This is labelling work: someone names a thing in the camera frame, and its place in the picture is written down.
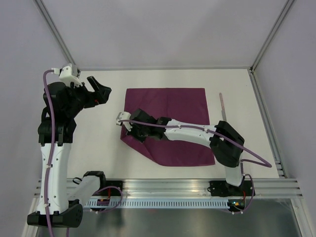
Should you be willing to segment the purple cloth napkin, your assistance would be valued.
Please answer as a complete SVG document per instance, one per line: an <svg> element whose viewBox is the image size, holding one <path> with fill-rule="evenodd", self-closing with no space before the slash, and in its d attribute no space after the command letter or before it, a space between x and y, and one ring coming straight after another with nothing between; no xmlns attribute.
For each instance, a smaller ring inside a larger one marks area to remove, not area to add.
<svg viewBox="0 0 316 237"><path fill-rule="evenodd" d="M142 109L154 118L169 117L178 121L209 125L204 88L128 88L124 111ZM185 141L157 141L147 138L143 143L121 129L120 139L153 162L170 167L209 166L215 164L210 148Z"/></svg>

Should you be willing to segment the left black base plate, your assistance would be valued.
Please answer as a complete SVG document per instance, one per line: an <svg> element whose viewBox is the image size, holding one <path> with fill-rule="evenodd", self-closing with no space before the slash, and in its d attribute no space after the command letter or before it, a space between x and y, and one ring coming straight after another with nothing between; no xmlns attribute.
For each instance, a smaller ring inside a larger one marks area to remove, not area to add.
<svg viewBox="0 0 316 237"><path fill-rule="evenodd" d="M120 191L123 191L123 181L122 180L108 180L101 184L100 189L102 191L98 192L101 196L119 197Z"/></svg>

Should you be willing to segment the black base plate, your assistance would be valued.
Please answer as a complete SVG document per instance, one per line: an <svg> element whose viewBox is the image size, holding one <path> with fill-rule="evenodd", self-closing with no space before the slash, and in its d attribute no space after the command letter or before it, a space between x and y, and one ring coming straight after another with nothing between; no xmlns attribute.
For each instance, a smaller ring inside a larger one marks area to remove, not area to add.
<svg viewBox="0 0 316 237"><path fill-rule="evenodd" d="M100 189L102 191L98 192L101 196L119 197L120 191L123 191L123 181L122 180L108 180L101 184Z"/></svg>
<svg viewBox="0 0 316 237"><path fill-rule="evenodd" d="M212 197L250 197L253 194L254 188L251 181L242 181L240 186L233 186L226 181L209 181L207 190L211 193Z"/></svg>

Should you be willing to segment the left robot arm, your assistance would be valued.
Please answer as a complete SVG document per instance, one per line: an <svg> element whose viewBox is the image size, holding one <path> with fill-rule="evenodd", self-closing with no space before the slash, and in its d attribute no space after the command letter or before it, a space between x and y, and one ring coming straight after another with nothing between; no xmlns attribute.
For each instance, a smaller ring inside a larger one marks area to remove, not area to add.
<svg viewBox="0 0 316 237"><path fill-rule="evenodd" d="M87 77L93 91L84 84L69 86L63 82L44 85L42 111L38 127L42 158L41 191L37 209L27 217L28 225L52 228L77 228L83 207L94 193L101 196L108 184L102 171L88 171L75 190L67 193L68 160L76 129L75 117L83 109L105 104L111 88Z"/></svg>

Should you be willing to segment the aluminium frame post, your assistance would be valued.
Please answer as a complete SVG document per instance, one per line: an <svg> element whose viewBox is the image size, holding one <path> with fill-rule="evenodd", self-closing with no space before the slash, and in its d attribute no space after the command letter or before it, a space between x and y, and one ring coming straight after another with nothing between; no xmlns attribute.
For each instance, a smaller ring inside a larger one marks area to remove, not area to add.
<svg viewBox="0 0 316 237"><path fill-rule="evenodd" d="M49 13L43 0L33 0L36 8L38 9L40 15L42 16L44 22L46 23L49 31L52 33L54 40L56 41L59 49L62 52L67 63L71 63L73 66L77 67L77 70L80 71L79 66L76 64L73 56L71 55L70 50L68 49L61 33L59 32L51 14Z"/></svg>
<svg viewBox="0 0 316 237"><path fill-rule="evenodd" d="M258 54L256 55L253 63L249 67L249 71L253 73L257 67L259 66L261 60L263 59L266 51L268 50L270 44L274 40L275 36L277 35L279 29L281 28L282 24L284 23L286 17L288 16L289 12L291 11L292 7L294 6L296 0L287 0L282 7L276 21L274 22L271 30L269 31L268 36L266 37L263 45L261 46Z"/></svg>

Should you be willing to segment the right side aluminium rail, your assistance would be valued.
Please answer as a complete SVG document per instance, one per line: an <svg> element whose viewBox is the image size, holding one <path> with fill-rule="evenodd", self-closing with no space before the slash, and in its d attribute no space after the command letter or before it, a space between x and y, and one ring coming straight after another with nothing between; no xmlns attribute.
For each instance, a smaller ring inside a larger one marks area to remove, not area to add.
<svg viewBox="0 0 316 237"><path fill-rule="evenodd" d="M257 81L257 78L255 76L255 72L251 69L248 69L248 74L249 74L249 78L250 78L250 82L252 84L252 88L256 97L256 101L259 107L259 111L263 120L263 124L265 127L265 131L268 137L268 141L270 144L270 147L272 149L272 154L274 157L274 160L276 162L277 165L280 166L280 170L282 171L282 173L279 175L279 177L282 178L288 178L287 174L286 174L286 170L284 169L284 165L283 162L281 160L281 153L280 153L280 149L278 147L277 144L277 139L272 127L272 123L269 117L269 113L267 110L267 107L265 105L265 101L263 98L263 95L261 93L260 87L259 87L259 83Z"/></svg>

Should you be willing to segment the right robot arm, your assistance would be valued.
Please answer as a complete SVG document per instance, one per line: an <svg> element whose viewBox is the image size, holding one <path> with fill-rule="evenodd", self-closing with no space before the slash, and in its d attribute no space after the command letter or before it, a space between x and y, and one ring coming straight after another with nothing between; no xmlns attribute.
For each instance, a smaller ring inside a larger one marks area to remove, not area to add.
<svg viewBox="0 0 316 237"><path fill-rule="evenodd" d="M227 123L199 125L181 122L172 118L158 119L137 109L130 114L121 112L117 124L127 129L127 134L140 142L148 137L158 141L184 141L210 148L216 160L225 168L226 192L231 195L242 193L244 177L240 167L244 139Z"/></svg>

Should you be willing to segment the aluminium front rail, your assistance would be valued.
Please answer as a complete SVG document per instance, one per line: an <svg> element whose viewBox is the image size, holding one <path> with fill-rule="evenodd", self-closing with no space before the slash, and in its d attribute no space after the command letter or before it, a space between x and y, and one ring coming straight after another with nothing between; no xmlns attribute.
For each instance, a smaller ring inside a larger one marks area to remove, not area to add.
<svg viewBox="0 0 316 237"><path fill-rule="evenodd" d="M255 198L302 198L296 179L253 179ZM215 198L208 179L125 179L126 198Z"/></svg>

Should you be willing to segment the aluminium rail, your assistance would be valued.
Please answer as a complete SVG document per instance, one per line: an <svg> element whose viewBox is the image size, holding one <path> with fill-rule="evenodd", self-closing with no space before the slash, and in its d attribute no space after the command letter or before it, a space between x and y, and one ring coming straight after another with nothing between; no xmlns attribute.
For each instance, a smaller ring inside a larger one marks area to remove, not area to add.
<svg viewBox="0 0 316 237"><path fill-rule="evenodd" d="M283 162L281 160L281 153L280 153L280 149L278 147L277 144L277 139L272 127L272 123L269 117L269 113L267 110L267 107L265 105L265 101L263 98L263 95L261 93L260 87L259 87L259 83L257 81L257 78L255 76L255 72L251 69L248 69L248 74L249 74L249 78L250 78L250 82L252 84L252 88L256 97L256 101L259 107L259 111L263 120L263 124L265 127L265 131L268 137L268 141L270 144L270 147L272 149L272 154L274 157L274 160L276 162L277 165L280 166L280 170L282 171L282 173L279 175L279 177L282 178L288 178L287 174L286 174L286 170L284 169L284 165Z"/></svg>
<svg viewBox="0 0 316 237"><path fill-rule="evenodd" d="M296 179L253 179L255 198L302 198ZM125 179L126 198L215 198L208 179Z"/></svg>

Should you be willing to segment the knife with pink handle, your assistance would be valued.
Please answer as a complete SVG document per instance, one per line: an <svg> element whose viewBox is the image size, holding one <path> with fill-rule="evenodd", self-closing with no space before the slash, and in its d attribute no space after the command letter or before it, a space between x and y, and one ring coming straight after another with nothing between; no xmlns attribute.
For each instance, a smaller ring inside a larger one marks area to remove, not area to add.
<svg viewBox="0 0 316 237"><path fill-rule="evenodd" d="M226 112L225 112L225 105L223 100L222 93L219 93L220 103L221 103L221 113L222 113L222 119L223 121L227 121Z"/></svg>

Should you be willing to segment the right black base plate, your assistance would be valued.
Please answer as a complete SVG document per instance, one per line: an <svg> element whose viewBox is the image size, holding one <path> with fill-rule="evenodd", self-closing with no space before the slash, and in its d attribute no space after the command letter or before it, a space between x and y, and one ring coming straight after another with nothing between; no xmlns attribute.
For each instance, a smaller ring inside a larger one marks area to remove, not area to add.
<svg viewBox="0 0 316 237"><path fill-rule="evenodd" d="M240 186L233 186L226 181L209 181L207 190L211 193L212 197L250 197L253 194L254 188L251 181L242 181Z"/></svg>

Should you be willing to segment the right aluminium frame post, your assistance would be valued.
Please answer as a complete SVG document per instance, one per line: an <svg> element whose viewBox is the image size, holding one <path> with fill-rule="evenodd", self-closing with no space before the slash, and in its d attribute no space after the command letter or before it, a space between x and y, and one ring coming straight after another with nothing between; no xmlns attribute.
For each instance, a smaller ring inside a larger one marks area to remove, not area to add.
<svg viewBox="0 0 316 237"><path fill-rule="evenodd" d="M268 50L270 44L274 40L275 36L277 35L279 29L281 28L282 24L284 23L286 17L288 16L289 12L291 11L292 7L294 6L296 0L287 0L282 7L276 21L274 22L271 30L269 31L268 36L266 37L263 45L261 46L258 54L256 55L253 63L249 67L249 71L253 73L257 67L259 66L261 60L263 59L266 51Z"/></svg>

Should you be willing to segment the left aluminium frame post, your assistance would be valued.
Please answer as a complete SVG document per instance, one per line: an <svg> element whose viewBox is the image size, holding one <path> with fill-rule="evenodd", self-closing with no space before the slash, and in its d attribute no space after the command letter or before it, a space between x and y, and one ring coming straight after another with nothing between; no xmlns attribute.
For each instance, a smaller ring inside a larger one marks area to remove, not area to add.
<svg viewBox="0 0 316 237"><path fill-rule="evenodd" d="M77 67L77 70L80 71L79 66L76 64L73 56L71 55L70 50L68 49L61 33L59 32L51 14L49 13L43 0L33 0L36 8L38 9L40 15L42 16L44 22L46 23L49 31L52 33L54 40L56 41L59 49L62 52L67 63L71 63L73 66Z"/></svg>

